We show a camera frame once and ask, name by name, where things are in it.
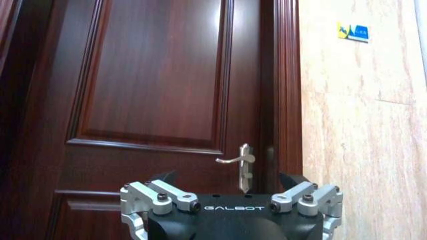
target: beige wall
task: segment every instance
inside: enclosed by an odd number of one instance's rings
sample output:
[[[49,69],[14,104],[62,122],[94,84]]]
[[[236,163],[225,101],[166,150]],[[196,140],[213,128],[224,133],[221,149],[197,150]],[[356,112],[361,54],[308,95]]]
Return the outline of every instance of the beige wall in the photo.
[[[337,38],[336,21],[369,27]],[[427,86],[412,0],[298,0],[302,173],[344,191],[334,239],[427,239]]]

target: raised door panel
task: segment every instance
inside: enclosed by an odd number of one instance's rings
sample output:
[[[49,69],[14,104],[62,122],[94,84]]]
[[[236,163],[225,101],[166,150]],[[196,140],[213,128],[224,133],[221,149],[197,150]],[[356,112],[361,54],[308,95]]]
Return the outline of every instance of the raised door panel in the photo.
[[[230,0],[98,0],[68,142],[224,151]]]
[[[121,223],[116,192],[58,190],[52,201],[46,239],[130,239]]]

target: lever door handle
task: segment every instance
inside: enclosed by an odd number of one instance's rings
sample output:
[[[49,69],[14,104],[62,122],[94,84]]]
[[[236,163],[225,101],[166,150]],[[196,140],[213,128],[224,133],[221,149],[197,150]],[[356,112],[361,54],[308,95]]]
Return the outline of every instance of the lever door handle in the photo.
[[[240,147],[240,156],[229,159],[222,160],[216,158],[214,160],[220,164],[230,164],[238,162],[238,188],[240,190],[246,193],[252,188],[252,163],[254,162],[254,156],[252,155],[252,148],[245,143]]]
[[[230,159],[230,160],[222,160],[222,159],[216,158],[214,161],[220,164],[232,164],[238,161],[245,161],[252,164],[254,162],[254,156],[252,154],[248,154],[248,155],[240,156],[240,157]]]

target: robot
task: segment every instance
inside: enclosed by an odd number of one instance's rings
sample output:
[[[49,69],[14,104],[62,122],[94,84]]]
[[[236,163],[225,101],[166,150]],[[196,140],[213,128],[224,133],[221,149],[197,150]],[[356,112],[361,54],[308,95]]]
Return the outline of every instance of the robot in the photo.
[[[341,225],[334,185],[280,174],[281,193],[194,194],[176,188],[170,176],[120,189],[121,222],[133,240],[330,240]]]

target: dark red wooden door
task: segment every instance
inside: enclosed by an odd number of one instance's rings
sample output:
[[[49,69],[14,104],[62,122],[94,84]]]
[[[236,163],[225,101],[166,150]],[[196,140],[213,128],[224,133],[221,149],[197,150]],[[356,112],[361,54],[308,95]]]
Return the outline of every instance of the dark red wooden door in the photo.
[[[2,237],[128,238],[116,192],[172,170],[186,191],[238,192],[237,165],[214,158],[260,145],[258,5],[53,1]]]

